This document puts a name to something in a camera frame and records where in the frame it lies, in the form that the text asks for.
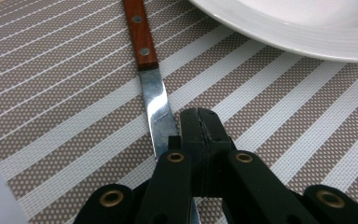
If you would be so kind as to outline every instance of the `white plate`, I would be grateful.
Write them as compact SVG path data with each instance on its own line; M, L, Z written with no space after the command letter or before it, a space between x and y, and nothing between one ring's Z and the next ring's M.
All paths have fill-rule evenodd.
M232 29L279 49L358 63L358 0L190 0Z

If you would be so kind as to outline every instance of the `knife blade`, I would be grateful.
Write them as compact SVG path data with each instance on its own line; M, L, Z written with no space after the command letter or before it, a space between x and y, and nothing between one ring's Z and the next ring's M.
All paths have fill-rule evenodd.
M178 135L168 103L167 92L158 69L158 58L150 33L143 0L123 0L131 42L141 80L147 121L156 160L168 150L168 137ZM200 224L199 212L191 200L190 223Z

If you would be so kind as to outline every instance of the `metal rivet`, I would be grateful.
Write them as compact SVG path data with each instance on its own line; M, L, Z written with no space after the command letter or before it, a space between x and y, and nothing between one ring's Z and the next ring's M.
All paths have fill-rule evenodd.
M249 155L249 154L246 154L246 153L238 153L235 158L237 159L237 161L240 161L240 162L251 162L251 161L253 161L253 157L251 155Z
M179 162L179 161L184 160L185 156L182 153L173 152L167 156L167 159L168 159L168 161L171 161L171 162Z
M146 56L150 53L150 49L148 48L142 48L141 50L139 50L139 53L142 55L142 56Z
M109 200L107 197L116 196L115 199ZM113 207L121 203L124 199L124 194L120 190L109 190L100 198L100 204L104 207Z
M344 200L338 197L335 193L332 193L325 189L321 189L316 192L316 197L319 199L319 201L330 207L343 208L345 206Z
M138 15L132 17L132 21L135 23L139 23L142 21L142 18Z

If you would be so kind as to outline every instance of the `wooden handle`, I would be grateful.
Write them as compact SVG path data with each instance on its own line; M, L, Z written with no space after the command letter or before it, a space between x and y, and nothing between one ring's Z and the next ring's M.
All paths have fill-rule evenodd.
M149 23L143 0L123 0L127 24L130 28L133 49L139 70L158 67Z

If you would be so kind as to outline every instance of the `striped tablecloth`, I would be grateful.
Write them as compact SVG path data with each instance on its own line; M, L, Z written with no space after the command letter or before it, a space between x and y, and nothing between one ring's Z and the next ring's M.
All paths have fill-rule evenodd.
M288 188L358 202L358 63L269 47L186 0L145 6L176 117L210 108ZM98 187L137 186L152 154L121 1L0 3L0 170L31 223L70 223ZM197 202L203 223L225 221L219 200Z

